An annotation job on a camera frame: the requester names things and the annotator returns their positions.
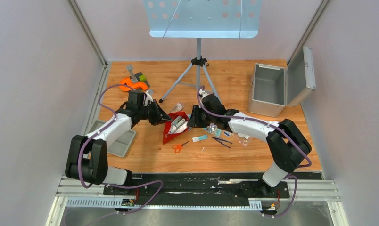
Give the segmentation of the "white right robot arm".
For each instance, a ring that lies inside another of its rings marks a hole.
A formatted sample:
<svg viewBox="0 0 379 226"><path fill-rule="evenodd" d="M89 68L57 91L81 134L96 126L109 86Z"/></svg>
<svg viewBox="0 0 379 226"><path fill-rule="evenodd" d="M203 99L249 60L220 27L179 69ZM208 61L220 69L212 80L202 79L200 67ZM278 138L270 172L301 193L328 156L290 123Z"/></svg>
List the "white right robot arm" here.
<svg viewBox="0 0 379 226"><path fill-rule="evenodd" d="M289 119L265 121L248 116L236 109L226 109L213 93L198 91L198 104L193 106L188 122L189 127L205 128L215 125L218 129L256 138L265 142L270 150L273 163L263 174L259 191L264 196L272 196L278 190L278 183L296 169L312 162L308 158L312 147L305 136Z"/></svg>

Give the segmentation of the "white bandage roll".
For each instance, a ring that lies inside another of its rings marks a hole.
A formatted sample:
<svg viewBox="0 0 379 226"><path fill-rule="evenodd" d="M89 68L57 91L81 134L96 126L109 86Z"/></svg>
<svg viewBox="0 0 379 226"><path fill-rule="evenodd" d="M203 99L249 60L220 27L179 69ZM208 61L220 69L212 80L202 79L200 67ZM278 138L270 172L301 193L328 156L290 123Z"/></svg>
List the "white bandage roll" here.
<svg viewBox="0 0 379 226"><path fill-rule="evenodd" d="M174 134L175 131L177 130L177 127L180 126L182 124L182 120L179 120L179 121L173 121L171 123L171 126L170 126L170 129L168 131L168 134Z"/></svg>

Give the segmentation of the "red first aid pouch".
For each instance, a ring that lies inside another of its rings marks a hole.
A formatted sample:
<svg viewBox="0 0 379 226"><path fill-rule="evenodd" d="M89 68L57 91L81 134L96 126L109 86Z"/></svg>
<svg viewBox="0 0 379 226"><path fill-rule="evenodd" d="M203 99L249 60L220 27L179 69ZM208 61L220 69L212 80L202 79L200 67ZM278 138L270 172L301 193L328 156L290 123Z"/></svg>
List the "red first aid pouch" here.
<svg viewBox="0 0 379 226"><path fill-rule="evenodd" d="M165 122L163 144L167 144L188 130L189 117L184 111L169 113L168 116L171 117L171 120Z"/></svg>

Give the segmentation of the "white gauze pad bag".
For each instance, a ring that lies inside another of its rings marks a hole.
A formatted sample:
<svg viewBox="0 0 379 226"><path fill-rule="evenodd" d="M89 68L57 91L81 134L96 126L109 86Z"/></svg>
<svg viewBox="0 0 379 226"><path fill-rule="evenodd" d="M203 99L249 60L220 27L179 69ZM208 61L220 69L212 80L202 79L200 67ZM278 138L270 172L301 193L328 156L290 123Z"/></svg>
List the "white gauze pad bag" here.
<svg viewBox="0 0 379 226"><path fill-rule="evenodd" d="M184 132L188 128L187 123L188 121L183 121L183 123L177 127L177 130L175 131L175 133L178 134L178 133Z"/></svg>

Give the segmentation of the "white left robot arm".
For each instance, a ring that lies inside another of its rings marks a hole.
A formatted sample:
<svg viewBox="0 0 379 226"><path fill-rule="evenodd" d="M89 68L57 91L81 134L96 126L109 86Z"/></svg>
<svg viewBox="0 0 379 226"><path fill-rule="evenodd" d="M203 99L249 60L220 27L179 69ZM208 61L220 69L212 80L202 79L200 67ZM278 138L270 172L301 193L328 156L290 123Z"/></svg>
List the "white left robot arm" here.
<svg viewBox="0 0 379 226"><path fill-rule="evenodd" d="M130 194L134 189L132 172L109 166L107 149L141 120L159 125L171 121L171 117L147 93L130 91L128 100L114 112L109 121L85 136L76 135L72 138L65 175L82 181L84 187L110 184L116 185L120 193Z"/></svg>

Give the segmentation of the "blue plastic tweezers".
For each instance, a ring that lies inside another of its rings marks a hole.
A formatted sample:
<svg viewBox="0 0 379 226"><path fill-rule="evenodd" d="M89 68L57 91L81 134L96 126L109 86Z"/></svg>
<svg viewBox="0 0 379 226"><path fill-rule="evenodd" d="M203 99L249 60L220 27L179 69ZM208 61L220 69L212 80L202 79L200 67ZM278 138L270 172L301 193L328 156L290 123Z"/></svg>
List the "blue plastic tweezers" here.
<svg viewBox="0 0 379 226"><path fill-rule="evenodd" d="M221 139L219 137L212 137L213 140L215 140L216 142L220 143L221 145L227 147L227 148L231 148L230 145L232 144L231 141L228 141L228 140L225 140L225 139Z"/></svg>

